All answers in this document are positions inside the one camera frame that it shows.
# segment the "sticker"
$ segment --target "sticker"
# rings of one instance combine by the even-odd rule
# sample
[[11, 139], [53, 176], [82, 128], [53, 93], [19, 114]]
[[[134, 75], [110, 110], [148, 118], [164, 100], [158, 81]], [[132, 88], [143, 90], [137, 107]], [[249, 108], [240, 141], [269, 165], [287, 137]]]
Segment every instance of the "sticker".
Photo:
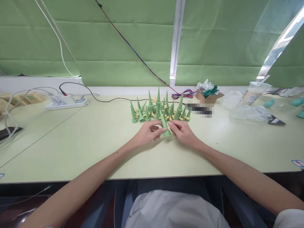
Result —
[[291, 160], [291, 162], [299, 168], [304, 168], [304, 162], [302, 162], [301, 160]]

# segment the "clear plastic bag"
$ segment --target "clear plastic bag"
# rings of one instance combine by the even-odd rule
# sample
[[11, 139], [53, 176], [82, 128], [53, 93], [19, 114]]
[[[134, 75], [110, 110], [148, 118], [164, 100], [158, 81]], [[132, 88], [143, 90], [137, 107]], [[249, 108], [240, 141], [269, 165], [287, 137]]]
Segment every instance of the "clear plastic bag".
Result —
[[230, 91], [225, 94], [222, 105], [228, 109], [234, 109], [242, 100], [243, 95], [239, 91]]
[[271, 113], [264, 106], [241, 105], [230, 111], [231, 121], [248, 124], [266, 124], [271, 120]]

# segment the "red and blue wire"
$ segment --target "red and blue wire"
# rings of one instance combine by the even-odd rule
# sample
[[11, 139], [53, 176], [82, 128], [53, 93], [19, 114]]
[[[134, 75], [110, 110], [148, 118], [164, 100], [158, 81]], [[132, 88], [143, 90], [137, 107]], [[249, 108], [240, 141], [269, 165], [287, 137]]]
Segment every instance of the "red and blue wire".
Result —
[[[151, 71], [151, 73], [156, 76], [160, 81], [162, 81], [163, 83], [165, 83], [167, 86], [169, 86], [165, 81], [163, 81], [161, 78], [159, 78], [149, 67], [148, 65], [142, 60], [142, 58], [137, 54], [137, 52], [134, 50], [134, 48], [131, 46], [131, 44], [126, 40], [126, 38], [118, 31], [118, 29], [115, 27], [115, 25], [112, 23], [112, 21], [108, 18], [108, 16], [106, 15], [106, 13], [104, 12], [104, 10], [102, 9], [102, 5], [99, 4], [99, 2], [97, 0], [95, 0], [95, 2], [98, 4], [98, 6], [100, 7], [100, 9], [102, 10], [102, 12], [104, 13], [104, 15], [106, 16], [106, 18], [108, 19], [108, 21], [113, 25], [113, 27], [115, 28], [115, 30], [119, 33], [119, 35], [123, 38], [123, 40], [130, 46], [130, 48], [132, 48], [132, 50], [134, 51], [134, 53], [137, 55], [137, 57], [141, 60], [141, 62], [149, 69], [149, 71]], [[176, 92], [171, 86], [169, 86], [174, 92], [175, 94], [172, 94], [172, 98], [174, 100], [178, 99], [181, 94]], [[188, 97], [188, 98], [193, 98], [193, 94], [196, 92], [193, 92], [190, 89], [187, 89], [184, 91], [184, 97]]]

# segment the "desk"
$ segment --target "desk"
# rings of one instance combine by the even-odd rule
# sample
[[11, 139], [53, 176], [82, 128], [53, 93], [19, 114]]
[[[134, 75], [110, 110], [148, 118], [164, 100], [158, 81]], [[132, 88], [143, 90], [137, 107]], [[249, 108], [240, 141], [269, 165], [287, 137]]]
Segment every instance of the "desk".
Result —
[[[112, 98], [114, 96], [99, 97], [101, 100]], [[271, 95], [262, 96], [255, 105], [268, 99]], [[295, 116], [302, 107], [287, 104], [289, 98], [275, 96], [275, 99], [286, 103], [283, 107], [270, 109], [273, 115], [286, 122], [284, 127], [230, 122], [229, 112], [218, 103], [212, 118], [191, 115], [189, 125], [209, 146], [261, 172], [299, 171], [290, 160], [304, 160], [304, 120]], [[129, 101], [93, 101], [3, 166], [0, 173], [6, 175], [0, 183], [72, 180], [124, 145], [141, 125], [132, 123]], [[135, 151], [109, 179], [218, 174], [221, 172], [209, 161], [171, 135]]]
[[[20, 106], [12, 111], [18, 126], [23, 130], [16, 133], [14, 139], [0, 148], [0, 167], [22, 153], [26, 148], [44, 137], [63, 121], [81, 108], [47, 111], [44, 107], [50, 103], [47, 99], [42, 103]], [[15, 126], [8, 117], [8, 126]], [[4, 116], [0, 117], [0, 129], [4, 129]]]

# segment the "plastic cup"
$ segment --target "plastic cup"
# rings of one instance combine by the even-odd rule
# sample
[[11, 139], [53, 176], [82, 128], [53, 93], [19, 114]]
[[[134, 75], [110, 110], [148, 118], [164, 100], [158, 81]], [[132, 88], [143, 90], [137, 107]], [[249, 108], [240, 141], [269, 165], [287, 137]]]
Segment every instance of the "plastic cup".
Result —
[[250, 85], [243, 95], [241, 105], [252, 105], [272, 85], [260, 82], [250, 82]]

